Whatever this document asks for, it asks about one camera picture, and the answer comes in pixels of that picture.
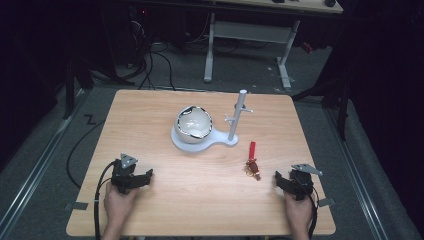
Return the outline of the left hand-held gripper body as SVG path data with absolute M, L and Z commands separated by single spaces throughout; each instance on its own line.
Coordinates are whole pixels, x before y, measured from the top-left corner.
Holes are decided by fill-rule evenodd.
M 121 153 L 120 158 L 114 161 L 111 183 L 118 188 L 119 193 L 125 194 L 131 189 L 131 178 L 137 162 L 137 158 L 125 153 Z

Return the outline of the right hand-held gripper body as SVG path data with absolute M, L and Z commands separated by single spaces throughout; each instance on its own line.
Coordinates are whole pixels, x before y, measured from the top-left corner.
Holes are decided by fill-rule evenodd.
M 312 174 L 322 176 L 323 172 L 306 163 L 292 165 L 289 179 L 294 184 L 292 195 L 296 201 L 304 200 L 312 194 L 314 190 Z

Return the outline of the person's right hand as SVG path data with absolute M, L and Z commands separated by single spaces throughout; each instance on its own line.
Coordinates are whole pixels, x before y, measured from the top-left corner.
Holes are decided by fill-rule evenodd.
M 286 216 L 293 235 L 307 235 L 313 218 L 312 203 L 309 198 L 296 200 L 292 194 L 284 192 Z

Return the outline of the person's left hand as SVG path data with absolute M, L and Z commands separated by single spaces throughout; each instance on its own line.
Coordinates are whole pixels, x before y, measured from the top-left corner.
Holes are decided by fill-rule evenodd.
M 137 190 L 130 190 L 128 193 L 122 194 L 111 183 L 106 185 L 104 207 L 108 223 L 104 231 L 104 236 L 107 234 L 121 234 L 123 226 L 130 216 L 137 194 Z

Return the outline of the white cracked egg-shaped bowl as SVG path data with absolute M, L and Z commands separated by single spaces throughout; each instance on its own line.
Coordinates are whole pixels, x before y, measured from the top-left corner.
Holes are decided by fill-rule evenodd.
M 187 106 L 176 116 L 174 131 L 184 143 L 197 144 L 205 140 L 212 132 L 212 118 L 200 106 Z

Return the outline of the white stand with pole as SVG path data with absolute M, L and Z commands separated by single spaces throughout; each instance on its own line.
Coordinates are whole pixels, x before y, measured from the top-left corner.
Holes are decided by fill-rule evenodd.
M 176 135 L 174 131 L 174 125 L 171 129 L 171 140 L 173 144 L 184 152 L 189 153 L 198 153 L 208 149 L 209 147 L 221 144 L 228 147 L 235 146 L 238 143 L 238 136 L 236 135 L 236 129 L 240 120 L 242 112 L 251 112 L 251 109 L 248 109 L 245 106 L 245 98 L 247 96 L 246 90 L 240 90 L 237 102 L 234 105 L 234 113 L 232 116 L 225 116 L 225 121 L 230 125 L 228 132 L 222 132 L 215 128 L 214 124 L 212 127 L 212 132 L 210 135 L 200 143 L 197 144 L 188 144 L 182 142 Z

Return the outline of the black metal stand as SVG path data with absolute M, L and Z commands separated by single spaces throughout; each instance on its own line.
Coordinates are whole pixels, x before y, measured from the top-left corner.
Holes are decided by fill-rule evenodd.
M 346 139 L 345 125 L 352 79 L 351 73 L 352 69 L 347 65 L 343 67 L 325 66 L 313 87 L 292 96 L 293 101 L 299 101 L 308 96 L 322 96 L 321 106 L 323 108 L 337 107 L 336 128 L 342 140 Z
M 75 83 L 77 81 L 83 90 L 91 90 L 94 82 L 91 77 L 88 62 L 82 58 L 70 59 L 65 68 L 65 115 L 64 118 L 68 119 L 75 109 Z

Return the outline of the white-legged wooden desk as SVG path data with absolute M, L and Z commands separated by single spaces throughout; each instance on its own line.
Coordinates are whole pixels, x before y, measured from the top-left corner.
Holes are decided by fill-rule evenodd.
M 204 10 L 209 15 L 208 50 L 205 60 L 204 81 L 213 79 L 214 41 L 216 38 L 248 40 L 264 43 L 282 44 L 281 55 L 276 58 L 282 87 L 291 88 L 286 61 L 296 38 L 302 17 L 339 17 L 344 9 L 336 0 L 333 7 L 327 7 L 324 0 L 135 0 L 155 7 L 174 7 L 182 10 Z M 248 14 L 259 17 L 293 17 L 287 27 L 277 24 L 264 25 L 237 20 L 218 20 L 218 12 L 229 14 Z

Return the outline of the red keychain with charm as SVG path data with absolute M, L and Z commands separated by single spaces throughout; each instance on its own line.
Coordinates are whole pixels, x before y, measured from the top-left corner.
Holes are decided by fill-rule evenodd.
M 257 165 L 257 159 L 255 158 L 256 143 L 250 142 L 248 160 L 245 163 L 246 174 L 250 177 L 254 177 L 257 181 L 261 179 L 259 167 Z

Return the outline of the metal floor rail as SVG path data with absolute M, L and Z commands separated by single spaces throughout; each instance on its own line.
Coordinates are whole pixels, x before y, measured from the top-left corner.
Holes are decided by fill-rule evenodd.
M 75 112 L 84 103 L 89 90 L 78 90 L 75 106 L 68 112 L 66 96 L 31 130 L 30 135 L 0 173 L 0 240 L 6 240 L 20 218 L 53 160 Z
M 361 175 L 355 165 L 354 158 L 348 148 L 348 145 L 346 141 L 340 137 L 337 128 L 337 120 L 333 111 L 330 109 L 324 109 L 323 112 L 327 121 L 331 125 L 332 132 L 335 135 L 339 148 L 341 149 L 343 155 L 342 159 L 347 170 L 347 175 L 350 179 L 351 185 L 357 196 L 358 202 L 361 206 L 362 212 L 366 218 L 374 240 L 389 240 L 387 232 L 378 215 L 374 201 L 367 191 L 365 183 L 362 180 Z

